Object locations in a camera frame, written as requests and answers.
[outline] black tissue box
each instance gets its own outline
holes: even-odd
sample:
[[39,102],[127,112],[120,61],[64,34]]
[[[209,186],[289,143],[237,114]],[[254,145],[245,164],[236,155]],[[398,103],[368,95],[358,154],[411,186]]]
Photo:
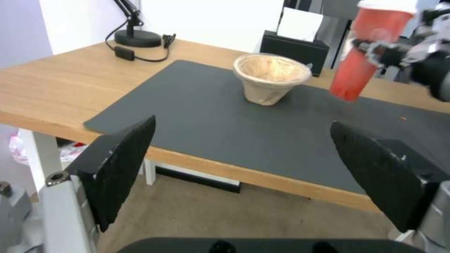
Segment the black tissue box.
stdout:
[[313,76],[318,77],[324,67],[328,50],[329,47],[322,41],[300,41],[265,31],[260,52],[281,55],[303,64],[312,63],[311,72]]

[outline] beige carpet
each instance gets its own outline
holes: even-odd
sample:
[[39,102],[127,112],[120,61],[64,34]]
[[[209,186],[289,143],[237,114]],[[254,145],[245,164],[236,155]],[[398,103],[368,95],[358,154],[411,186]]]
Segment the beige carpet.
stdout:
[[100,253],[148,237],[387,238],[381,214],[243,185],[240,194],[158,176],[138,176]]

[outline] wooden desk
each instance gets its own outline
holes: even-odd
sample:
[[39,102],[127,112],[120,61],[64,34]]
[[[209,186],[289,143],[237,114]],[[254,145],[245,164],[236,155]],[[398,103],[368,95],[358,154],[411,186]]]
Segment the wooden desk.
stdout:
[[[157,49],[137,49],[138,55],[160,58]],[[159,72],[175,60],[183,59],[222,68],[231,68],[243,52],[177,40],[169,59],[162,63],[129,62],[116,58],[104,43],[65,54],[37,60],[0,71],[0,123],[30,130],[31,147],[42,133],[83,143],[90,143],[99,133],[83,127],[92,118],[130,90]],[[321,77],[307,85],[327,89],[333,71],[324,70]],[[373,79],[363,96],[428,110],[450,113],[450,105],[428,95],[424,87]],[[40,154],[33,177],[42,171],[43,160],[54,154]],[[287,193],[298,194],[363,210],[378,211],[368,196],[275,176],[255,170],[218,163],[211,160],[151,147],[151,160],[259,185]]]

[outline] bowl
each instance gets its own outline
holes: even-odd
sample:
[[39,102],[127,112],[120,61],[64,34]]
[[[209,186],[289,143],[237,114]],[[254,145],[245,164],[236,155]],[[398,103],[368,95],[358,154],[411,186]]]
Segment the bowl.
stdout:
[[274,105],[293,87],[311,78],[311,70],[295,60],[274,54],[245,54],[234,61],[248,101]]

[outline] black desk mat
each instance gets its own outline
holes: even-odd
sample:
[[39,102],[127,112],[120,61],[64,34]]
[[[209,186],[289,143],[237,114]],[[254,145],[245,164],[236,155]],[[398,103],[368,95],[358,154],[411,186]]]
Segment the black desk mat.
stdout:
[[245,99],[232,71],[187,61],[172,63],[85,127],[112,133],[151,115],[153,146],[356,193],[364,190],[334,149],[333,120],[402,140],[450,172],[449,114],[367,98],[347,103],[309,86],[259,106]]

